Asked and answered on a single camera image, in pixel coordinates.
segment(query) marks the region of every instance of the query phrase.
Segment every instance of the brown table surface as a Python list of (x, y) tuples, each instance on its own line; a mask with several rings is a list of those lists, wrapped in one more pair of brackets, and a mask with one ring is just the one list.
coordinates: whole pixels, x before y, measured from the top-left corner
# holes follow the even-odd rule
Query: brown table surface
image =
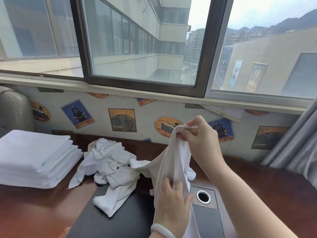
[[(83, 151), (90, 142), (100, 138), (71, 136)], [(108, 139), (122, 142), (138, 160), (153, 160), (166, 148), (164, 144), (145, 141)], [(235, 156), (226, 156), (225, 160), (299, 238), (317, 237), (317, 190), (307, 180), (301, 175), (251, 164)], [(0, 237), (65, 237), (97, 188), (90, 176), (85, 177), (80, 186), (67, 189), (77, 166), (57, 187), (49, 190), (0, 185)], [(193, 159), (191, 167), (197, 173), (194, 185), (211, 187)], [(137, 189), (148, 191), (148, 186), (151, 186), (148, 179), (140, 179)]]

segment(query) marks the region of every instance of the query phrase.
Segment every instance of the curtain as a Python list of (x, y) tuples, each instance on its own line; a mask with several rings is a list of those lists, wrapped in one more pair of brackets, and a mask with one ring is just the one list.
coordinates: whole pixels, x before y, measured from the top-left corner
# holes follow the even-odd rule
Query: curtain
[(261, 165), (302, 174), (317, 189), (317, 98)]

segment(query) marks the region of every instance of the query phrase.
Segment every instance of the sky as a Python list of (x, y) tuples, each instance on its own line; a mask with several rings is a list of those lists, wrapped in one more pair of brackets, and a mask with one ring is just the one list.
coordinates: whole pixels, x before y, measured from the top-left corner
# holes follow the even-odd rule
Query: sky
[[(188, 24), (205, 28), (211, 0), (192, 0)], [(228, 27), (269, 27), (317, 9), (317, 0), (234, 0)]]

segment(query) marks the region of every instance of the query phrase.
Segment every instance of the white bangle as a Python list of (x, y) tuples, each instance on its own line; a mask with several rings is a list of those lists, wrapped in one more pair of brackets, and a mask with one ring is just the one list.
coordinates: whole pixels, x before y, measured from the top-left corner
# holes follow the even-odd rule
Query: white bangle
[(164, 226), (160, 225), (160, 224), (153, 224), (151, 226), (151, 232), (156, 231), (159, 232), (162, 236), (166, 237), (166, 238), (176, 238), (172, 232), (170, 232), (167, 228), (165, 228)]

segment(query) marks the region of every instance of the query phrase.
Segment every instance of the leather chair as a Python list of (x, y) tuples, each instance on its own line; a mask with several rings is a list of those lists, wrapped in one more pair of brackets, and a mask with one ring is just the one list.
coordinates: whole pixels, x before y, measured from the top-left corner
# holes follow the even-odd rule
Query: leather chair
[(32, 109), (25, 95), (0, 86), (0, 138), (14, 129), (35, 131)]

